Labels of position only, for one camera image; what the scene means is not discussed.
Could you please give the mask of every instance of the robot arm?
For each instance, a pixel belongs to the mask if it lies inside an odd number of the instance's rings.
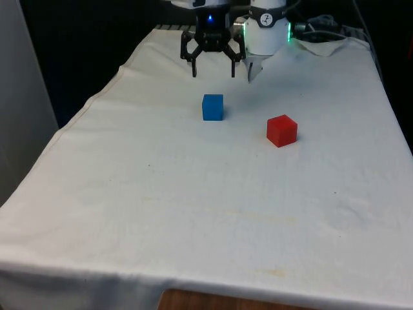
[[[261,62],[274,55],[286,42],[288,21],[286,14],[292,7],[286,7],[287,0],[251,0],[248,19],[244,32],[231,34],[229,24],[230,0],[173,0],[172,4],[195,10],[197,25],[195,34],[183,32],[181,38],[181,58],[192,63],[193,76],[196,77],[196,57],[202,52],[224,52],[232,60],[232,77],[235,64],[242,59],[248,68],[248,80],[252,72],[261,71]],[[195,39],[198,47],[191,54],[186,46]],[[228,45],[234,39],[239,43],[240,53],[236,54]]]
[[[173,0],[171,3],[181,8],[193,10],[196,8],[228,5],[229,0]]]

